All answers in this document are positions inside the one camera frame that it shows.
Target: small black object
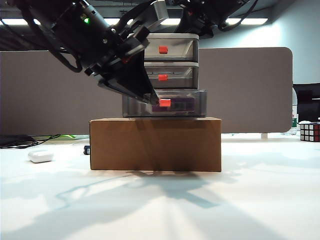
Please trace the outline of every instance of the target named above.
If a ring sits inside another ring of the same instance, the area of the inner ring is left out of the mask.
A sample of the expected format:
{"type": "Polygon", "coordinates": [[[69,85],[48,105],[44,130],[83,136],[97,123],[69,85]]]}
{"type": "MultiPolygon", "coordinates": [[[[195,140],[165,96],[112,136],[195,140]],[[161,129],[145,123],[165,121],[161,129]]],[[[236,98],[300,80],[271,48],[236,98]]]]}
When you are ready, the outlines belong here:
{"type": "Polygon", "coordinates": [[[90,155],[90,145],[85,145],[84,146],[83,154],[84,155],[90,155]]]}

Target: clear plastic drawer unit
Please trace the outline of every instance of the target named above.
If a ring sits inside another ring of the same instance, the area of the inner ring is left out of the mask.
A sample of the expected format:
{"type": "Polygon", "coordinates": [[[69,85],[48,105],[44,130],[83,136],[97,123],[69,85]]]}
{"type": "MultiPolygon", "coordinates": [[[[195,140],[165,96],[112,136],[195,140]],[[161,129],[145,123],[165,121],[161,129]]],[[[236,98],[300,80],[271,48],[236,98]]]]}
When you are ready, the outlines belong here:
{"type": "Polygon", "coordinates": [[[205,90],[157,90],[159,104],[151,105],[122,97],[122,114],[130,117],[205,117],[207,91],[205,90]]]}
{"type": "Polygon", "coordinates": [[[191,33],[150,33],[150,44],[144,50],[144,60],[198,62],[199,36],[191,33]]]}
{"type": "Polygon", "coordinates": [[[145,62],[144,68],[155,89],[198,89],[196,62],[145,62]]]}

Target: brown cardboard box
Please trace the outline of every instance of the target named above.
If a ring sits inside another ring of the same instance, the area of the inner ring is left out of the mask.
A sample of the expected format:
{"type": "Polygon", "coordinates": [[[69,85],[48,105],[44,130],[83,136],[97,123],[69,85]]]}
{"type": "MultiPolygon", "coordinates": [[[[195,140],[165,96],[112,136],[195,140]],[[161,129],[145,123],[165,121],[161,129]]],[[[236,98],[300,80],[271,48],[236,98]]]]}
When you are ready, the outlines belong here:
{"type": "Polygon", "coordinates": [[[90,121],[92,170],[221,172],[221,120],[104,118],[90,121]]]}

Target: white table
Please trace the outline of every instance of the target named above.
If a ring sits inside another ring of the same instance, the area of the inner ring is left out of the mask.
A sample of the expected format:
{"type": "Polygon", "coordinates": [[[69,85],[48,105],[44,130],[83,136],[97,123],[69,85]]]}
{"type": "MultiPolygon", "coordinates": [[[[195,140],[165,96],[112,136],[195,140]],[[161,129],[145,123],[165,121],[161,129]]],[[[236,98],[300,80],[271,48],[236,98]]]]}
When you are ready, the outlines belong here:
{"type": "Polygon", "coordinates": [[[259,137],[224,135],[221,173],[92,171],[86,140],[1,150],[1,239],[319,240],[320,143],[259,137]]]}

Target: gray partition panel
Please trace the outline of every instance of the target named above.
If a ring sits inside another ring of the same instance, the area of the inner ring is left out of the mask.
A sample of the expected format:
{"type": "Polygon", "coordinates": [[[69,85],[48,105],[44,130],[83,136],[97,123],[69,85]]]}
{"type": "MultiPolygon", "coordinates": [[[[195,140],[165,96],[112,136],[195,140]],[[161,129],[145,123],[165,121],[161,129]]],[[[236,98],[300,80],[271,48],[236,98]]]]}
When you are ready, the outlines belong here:
{"type": "MultiPolygon", "coordinates": [[[[89,120],[121,117],[121,96],[73,73],[46,51],[0,53],[0,133],[88,134],[89,120]]],[[[202,48],[207,116],[227,133],[285,132],[291,125],[292,54],[275,48],[202,48]]]]}
{"type": "Polygon", "coordinates": [[[89,120],[121,117],[121,96],[47,51],[1,52],[1,134],[88,134],[89,120]]]}
{"type": "Polygon", "coordinates": [[[199,87],[208,90],[207,116],[224,133],[286,132],[292,124],[290,49],[201,48],[199,87]]]}

